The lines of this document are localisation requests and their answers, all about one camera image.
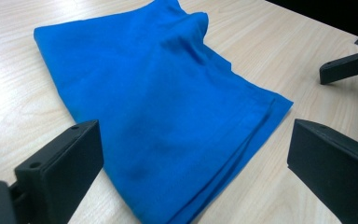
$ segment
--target blue fabric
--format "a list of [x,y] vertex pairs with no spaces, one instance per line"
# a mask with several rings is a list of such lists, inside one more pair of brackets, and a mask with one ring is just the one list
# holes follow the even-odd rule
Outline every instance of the blue fabric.
[[104,170],[143,223],[186,223],[241,171],[292,103],[203,44],[208,17],[176,0],[39,27],[76,122],[98,119]]

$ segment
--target tabletop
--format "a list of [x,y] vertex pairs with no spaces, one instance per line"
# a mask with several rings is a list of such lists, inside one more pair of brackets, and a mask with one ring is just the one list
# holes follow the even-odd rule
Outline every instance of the tabletop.
[[[34,28],[133,10],[149,0],[0,1],[0,180],[74,124],[34,42]],[[232,70],[294,102],[281,125],[198,223],[339,223],[287,168],[295,119],[358,140],[358,76],[319,84],[319,68],[358,52],[358,36],[262,0],[180,0],[209,16],[205,44]],[[101,170],[71,223],[137,223]]]

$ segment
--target light wood surface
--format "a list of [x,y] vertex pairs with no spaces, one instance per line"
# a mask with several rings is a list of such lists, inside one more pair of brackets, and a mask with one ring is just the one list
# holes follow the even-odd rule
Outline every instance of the light wood surface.
[[[74,122],[33,38],[34,28],[136,9],[150,1],[0,0],[0,180]],[[319,84],[323,63],[358,52],[357,36],[262,0],[181,0],[205,11],[205,43],[233,71],[294,101],[290,113],[199,223],[339,223],[287,168],[294,119],[320,122],[358,140],[358,77]],[[101,171],[71,223],[136,223]]]

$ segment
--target black bracket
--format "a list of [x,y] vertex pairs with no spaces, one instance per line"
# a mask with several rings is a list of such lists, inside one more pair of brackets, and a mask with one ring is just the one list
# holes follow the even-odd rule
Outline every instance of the black bracket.
[[358,223],[358,142],[296,119],[287,163],[342,223]]
[[325,63],[319,70],[321,84],[329,84],[358,75],[358,53]]
[[0,223],[67,223],[102,167],[98,121],[72,126],[0,181]]

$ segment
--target dark background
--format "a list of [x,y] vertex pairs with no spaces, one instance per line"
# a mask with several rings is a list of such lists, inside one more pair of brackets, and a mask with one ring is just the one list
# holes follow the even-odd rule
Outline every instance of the dark background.
[[358,0],[267,0],[304,16],[358,35]]

